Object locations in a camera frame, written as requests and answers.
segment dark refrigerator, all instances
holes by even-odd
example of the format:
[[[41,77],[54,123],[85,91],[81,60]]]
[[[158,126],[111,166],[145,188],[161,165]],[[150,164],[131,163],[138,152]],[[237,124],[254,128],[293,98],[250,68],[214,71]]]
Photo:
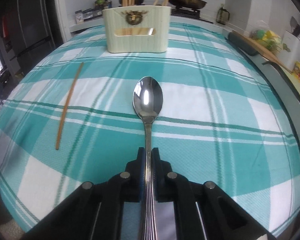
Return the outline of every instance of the dark refrigerator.
[[[63,43],[54,0],[7,0],[4,15],[12,49],[25,75]]]

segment tablecloth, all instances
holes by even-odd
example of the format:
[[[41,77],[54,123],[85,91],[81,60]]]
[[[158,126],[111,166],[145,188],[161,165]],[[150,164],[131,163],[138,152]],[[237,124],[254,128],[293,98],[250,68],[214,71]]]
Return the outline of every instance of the tablecloth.
[[[161,159],[190,181],[216,182],[279,235],[300,210],[300,152],[285,111],[222,34],[177,22],[165,53],[111,54],[104,26],[90,28],[13,90],[0,111],[0,193],[21,228],[28,231],[83,181],[107,181],[136,158],[144,128],[132,93],[144,76],[163,91],[152,139]]]

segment frying pan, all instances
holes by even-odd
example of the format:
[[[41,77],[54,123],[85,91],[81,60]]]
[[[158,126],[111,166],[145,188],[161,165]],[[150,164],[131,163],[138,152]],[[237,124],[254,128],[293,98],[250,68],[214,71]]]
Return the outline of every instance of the frying pan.
[[[200,10],[207,4],[202,0],[169,0],[169,3],[176,6],[177,8],[186,7],[193,10]]]

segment metal ladle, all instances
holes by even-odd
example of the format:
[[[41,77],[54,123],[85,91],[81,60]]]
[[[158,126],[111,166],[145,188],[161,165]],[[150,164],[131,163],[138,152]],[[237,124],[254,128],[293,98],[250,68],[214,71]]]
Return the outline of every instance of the metal ladle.
[[[143,121],[146,133],[145,184],[142,200],[140,240],[157,240],[154,218],[154,178],[151,160],[151,126],[161,111],[163,94],[159,83],[152,77],[142,78],[133,91],[133,107]]]

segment silver bolt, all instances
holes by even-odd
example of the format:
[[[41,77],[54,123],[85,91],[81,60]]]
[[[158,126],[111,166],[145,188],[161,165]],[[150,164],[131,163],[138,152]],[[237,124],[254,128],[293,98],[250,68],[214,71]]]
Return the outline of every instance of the silver bolt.
[[[92,183],[90,181],[86,181],[86,182],[82,183],[81,186],[83,189],[91,189]]]
[[[170,179],[175,179],[175,178],[177,177],[177,174],[176,174],[175,172],[169,172],[169,173],[167,174],[167,176],[168,176],[168,178],[170,178]]]
[[[215,184],[214,182],[212,182],[212,181],[207,181],[207,182],[205,183],[205,185],[206,185],[206,187],[209,188],[209,189],[213,189],[213,188],[216,186],[216,184]]]
[[[127,178],[130,177],[130,173],[127,172],[127,171],[121,172],[120,177],[123,178],[123,179],[127,179]]]

